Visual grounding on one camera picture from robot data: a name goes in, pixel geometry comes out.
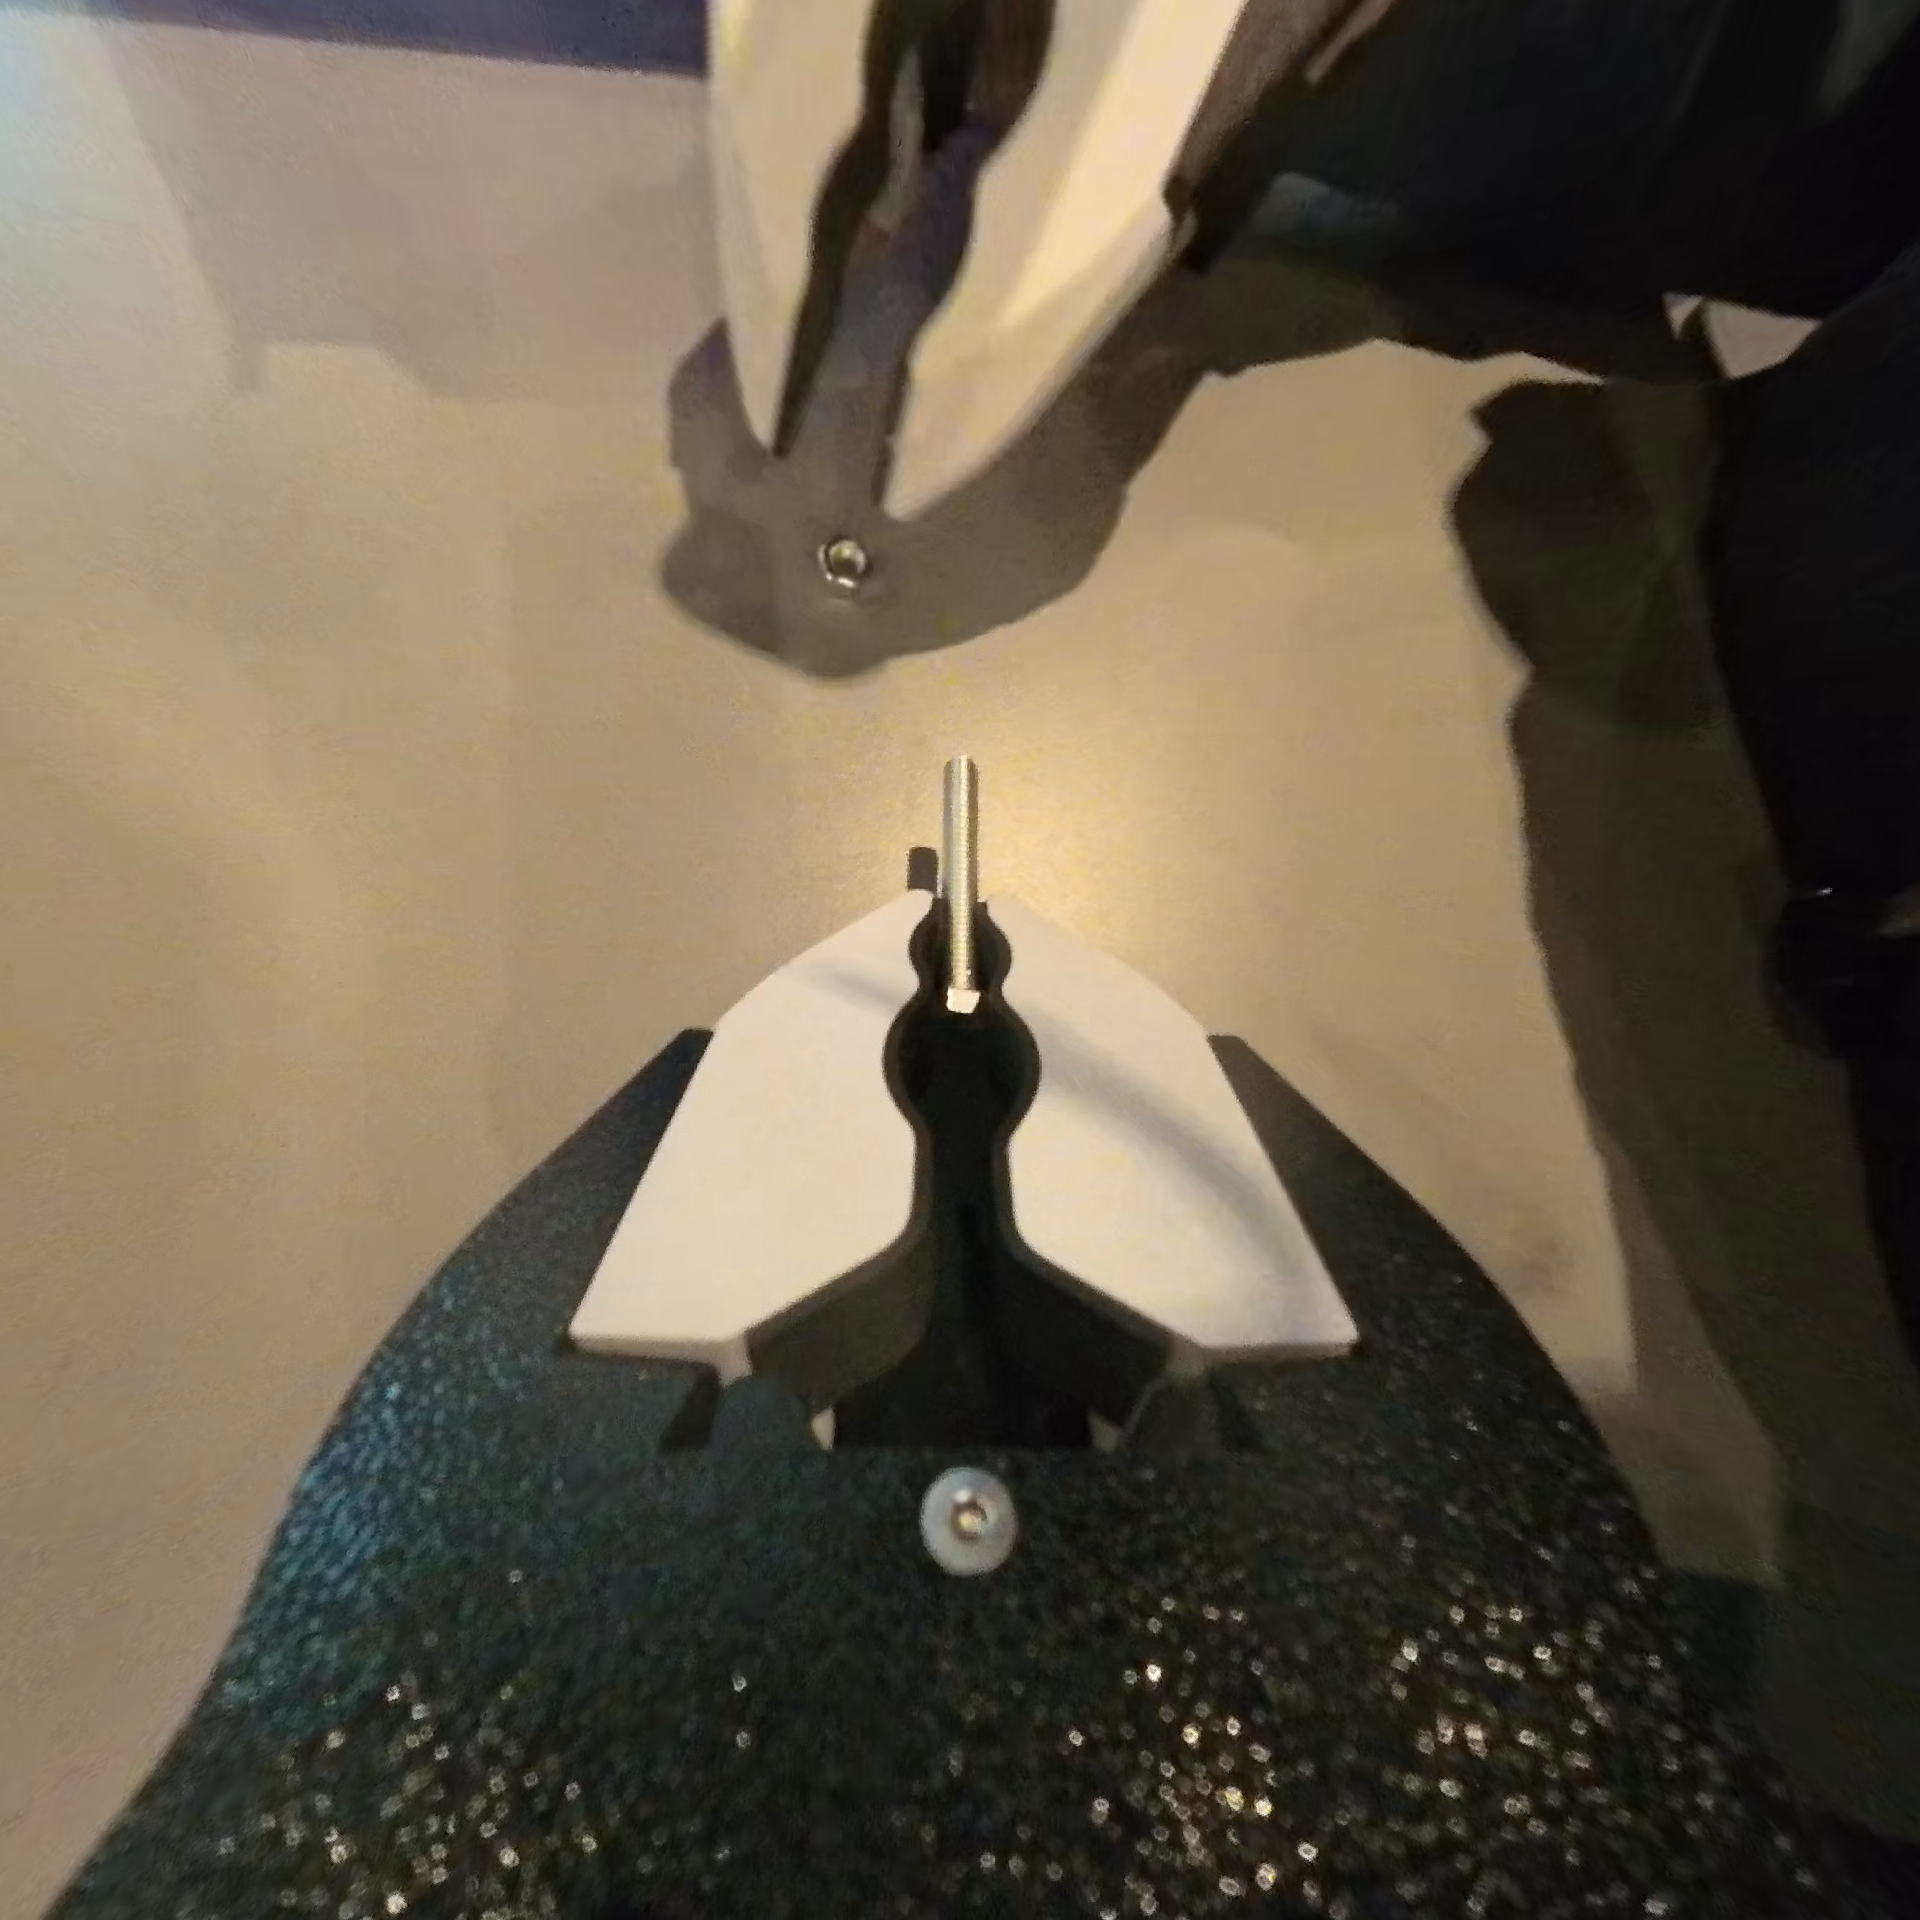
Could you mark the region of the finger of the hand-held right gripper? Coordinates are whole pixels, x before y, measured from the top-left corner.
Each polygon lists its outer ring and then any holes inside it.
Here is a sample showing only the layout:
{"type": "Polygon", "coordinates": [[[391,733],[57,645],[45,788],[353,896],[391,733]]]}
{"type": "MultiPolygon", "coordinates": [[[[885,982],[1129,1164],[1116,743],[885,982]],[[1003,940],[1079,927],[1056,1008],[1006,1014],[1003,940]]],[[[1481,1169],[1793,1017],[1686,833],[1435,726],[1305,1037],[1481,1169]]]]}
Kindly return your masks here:
{"type": "Polygon", "coordinates": [[[967,246],[905,360],[881,508],[984,472],[1166,268],[1166,188],[1238,3],[1053,4],[1040,77],[972,192],[967,246]]]}
{"type": "Polygon", "coordinates": [[[735,383],[785,455],[836,326],[859,236],[896,164],[896,91],[921,4],[712,3],[709,155],[735,383]]]}

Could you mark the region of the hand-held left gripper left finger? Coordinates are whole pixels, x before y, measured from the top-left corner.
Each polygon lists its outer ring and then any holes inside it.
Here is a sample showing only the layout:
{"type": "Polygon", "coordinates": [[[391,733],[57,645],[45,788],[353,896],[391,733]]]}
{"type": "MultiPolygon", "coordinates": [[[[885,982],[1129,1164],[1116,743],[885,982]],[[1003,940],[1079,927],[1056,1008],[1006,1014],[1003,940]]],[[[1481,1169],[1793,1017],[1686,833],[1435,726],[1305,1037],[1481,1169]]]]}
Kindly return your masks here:
{"type": "Polygon", "coordinates": [[[791,1395],[825,1449],[913,1443],[897,1375],[944,1292],[936,1149],[905,1043],[944,901],[905,891],[716,1024],[566,1324],[574,1350],[791,1395]]]}

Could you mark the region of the person's dark clothing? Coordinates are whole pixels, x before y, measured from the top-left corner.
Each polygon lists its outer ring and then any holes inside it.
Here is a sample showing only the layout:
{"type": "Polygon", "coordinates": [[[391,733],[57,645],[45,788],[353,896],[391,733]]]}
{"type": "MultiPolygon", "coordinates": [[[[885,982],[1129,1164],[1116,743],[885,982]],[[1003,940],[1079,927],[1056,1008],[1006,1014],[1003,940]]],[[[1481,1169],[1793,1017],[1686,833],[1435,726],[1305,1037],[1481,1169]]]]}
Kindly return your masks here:
{"type": "Polygon", "coordinates": [[[1837,1057],[1916,1377],[1918,278],[1896,254],[1725,396],[1707,516],[1719,676],[1780,859],[1772,967],[1837,1057]]]}

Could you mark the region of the silver metal bolt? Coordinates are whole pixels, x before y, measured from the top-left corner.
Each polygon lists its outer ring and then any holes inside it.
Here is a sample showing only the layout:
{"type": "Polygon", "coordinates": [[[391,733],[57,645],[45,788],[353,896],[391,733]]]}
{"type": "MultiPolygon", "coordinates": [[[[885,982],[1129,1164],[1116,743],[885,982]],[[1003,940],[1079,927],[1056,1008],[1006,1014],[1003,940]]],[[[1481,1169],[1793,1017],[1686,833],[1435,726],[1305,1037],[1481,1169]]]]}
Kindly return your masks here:
{"type": "Polygon", "coordinates": [[[977,920],[977,768],[968,755],[944,766],[944,840],[940,879],[944,901],[944,1005],[972,1017],[980,1004],[977,920]]]}

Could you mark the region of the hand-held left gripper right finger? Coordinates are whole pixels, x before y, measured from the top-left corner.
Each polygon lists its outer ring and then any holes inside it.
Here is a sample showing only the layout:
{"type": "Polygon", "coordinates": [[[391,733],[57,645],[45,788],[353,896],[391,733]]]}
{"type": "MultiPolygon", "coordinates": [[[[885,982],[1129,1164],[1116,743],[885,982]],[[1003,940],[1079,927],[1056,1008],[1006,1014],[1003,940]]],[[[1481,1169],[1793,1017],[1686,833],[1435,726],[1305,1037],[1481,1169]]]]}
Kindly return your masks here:
{"type": "Polygon", "coordinates": [[[983,931],[1021,1045],[995,1198],[1019,1369],[1109,1446],[1163,1387],[1351,1357],[1353,1309],[1208,1030],[1021,901],[988,901],[983,931]]]}

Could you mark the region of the blue box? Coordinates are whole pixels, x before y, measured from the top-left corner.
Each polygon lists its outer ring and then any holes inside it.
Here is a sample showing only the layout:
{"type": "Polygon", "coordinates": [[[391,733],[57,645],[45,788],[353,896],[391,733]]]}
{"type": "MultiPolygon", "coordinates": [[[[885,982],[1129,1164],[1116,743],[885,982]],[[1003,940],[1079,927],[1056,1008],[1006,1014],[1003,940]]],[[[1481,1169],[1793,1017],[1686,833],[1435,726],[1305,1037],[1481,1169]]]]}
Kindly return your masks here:
{"type": "Polygon", "coordinates": [[[144,24],[701,77],[703,3],[100,3],[144,24]]]}

